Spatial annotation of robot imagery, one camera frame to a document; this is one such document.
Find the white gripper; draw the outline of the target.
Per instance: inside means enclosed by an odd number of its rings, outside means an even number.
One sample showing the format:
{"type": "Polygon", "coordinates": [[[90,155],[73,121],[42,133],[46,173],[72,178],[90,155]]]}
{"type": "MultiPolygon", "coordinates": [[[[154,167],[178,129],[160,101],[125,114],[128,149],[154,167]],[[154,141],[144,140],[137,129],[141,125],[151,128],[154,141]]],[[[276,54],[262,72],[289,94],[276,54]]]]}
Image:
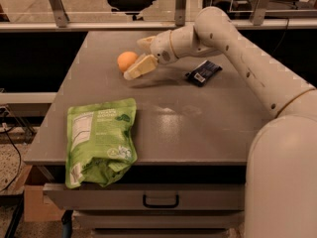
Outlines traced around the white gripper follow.
{"type": "Polygon", "coordinates": [[[158,62],[169,64],[177,61],[172,45],[171,30],[162,32],[156,36],[150,36],[137,40],[138,47],[145,53],[141,55],[124,72],[124,78],[133,80],[156,69],[158,62]]]}

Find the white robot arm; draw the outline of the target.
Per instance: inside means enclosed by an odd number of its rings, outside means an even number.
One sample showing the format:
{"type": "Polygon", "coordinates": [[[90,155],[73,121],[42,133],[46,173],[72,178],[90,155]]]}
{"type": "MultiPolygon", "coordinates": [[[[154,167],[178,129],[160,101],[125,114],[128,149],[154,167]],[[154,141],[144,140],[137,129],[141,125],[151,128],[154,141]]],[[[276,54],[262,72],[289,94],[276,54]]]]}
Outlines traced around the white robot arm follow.
{"type": "Polygon", "coordinates": [[[244,238],[317,238],[316,87],[244,37],[217,7],[137,44],[160,64],[225,56],[265,114],[247,157],[244,238]]]}

